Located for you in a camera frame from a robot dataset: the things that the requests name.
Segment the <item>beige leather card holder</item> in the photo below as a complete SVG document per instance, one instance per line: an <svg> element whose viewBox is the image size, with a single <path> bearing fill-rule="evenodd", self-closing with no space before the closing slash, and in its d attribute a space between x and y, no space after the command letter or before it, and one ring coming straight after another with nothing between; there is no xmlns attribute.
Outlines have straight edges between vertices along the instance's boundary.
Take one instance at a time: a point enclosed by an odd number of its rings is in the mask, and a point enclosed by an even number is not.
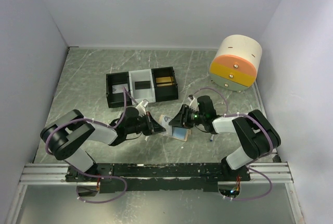
<svg viewBox="0 0 333 224"><path fill-rule="evenodd" d="M163 136L171 137L180 141L186 142L188 137L191 135L190 129L172 127L166 129L166 132L161 133Z"/></svg>

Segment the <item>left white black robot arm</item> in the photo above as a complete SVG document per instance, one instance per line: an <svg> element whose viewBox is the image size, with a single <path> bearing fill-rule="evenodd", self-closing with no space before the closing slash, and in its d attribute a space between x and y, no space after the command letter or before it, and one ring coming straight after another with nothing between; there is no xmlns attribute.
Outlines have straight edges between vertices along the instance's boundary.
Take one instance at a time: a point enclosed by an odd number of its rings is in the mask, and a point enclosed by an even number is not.
<svg viewBox="0 0 333 224"><path fill-rule="evenodd" d="M87 140L117 146L130 139L130 134L150 136L165 132L150 112L137 107L127 107L120 118L109 124L88 119L74 109L48 126L40 133L46 152L57 160L65 161L78 169L78 175L86 182L98 175L97 164L81 146Z"/></svg>

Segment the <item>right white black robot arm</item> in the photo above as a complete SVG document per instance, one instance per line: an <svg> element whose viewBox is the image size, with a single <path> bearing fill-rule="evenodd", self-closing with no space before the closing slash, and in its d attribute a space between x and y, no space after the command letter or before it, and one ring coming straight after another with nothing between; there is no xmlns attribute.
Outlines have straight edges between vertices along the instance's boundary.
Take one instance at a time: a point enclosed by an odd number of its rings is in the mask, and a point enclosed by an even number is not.
<svg viewBox="0 0 333 224"><path fill-rule="evenodd" d="M190 98L190 104L183 104L168 124L183 129L201 125L205 133L212 135L237 134L240 147L221 160L221 176L224 180L234 180L241 167L269 155L280 146L279 134L260 110L256 109L247 114L219 115L209 96Z"/></svg>

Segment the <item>silver VIP card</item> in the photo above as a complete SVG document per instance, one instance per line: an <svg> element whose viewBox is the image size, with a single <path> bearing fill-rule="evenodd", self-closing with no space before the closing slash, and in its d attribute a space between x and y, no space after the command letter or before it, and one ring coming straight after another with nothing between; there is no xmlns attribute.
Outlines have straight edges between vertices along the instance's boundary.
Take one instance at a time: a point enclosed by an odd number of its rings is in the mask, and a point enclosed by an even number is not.
<svg viewBox="0 0 333 224"><path fill-rule="evenodd" d="M172 120L172 117L169 117L167 115L161 115L159 118L159 124L163 126L165 129L172 128L171 125L169 125L170 121Z"/></svg>

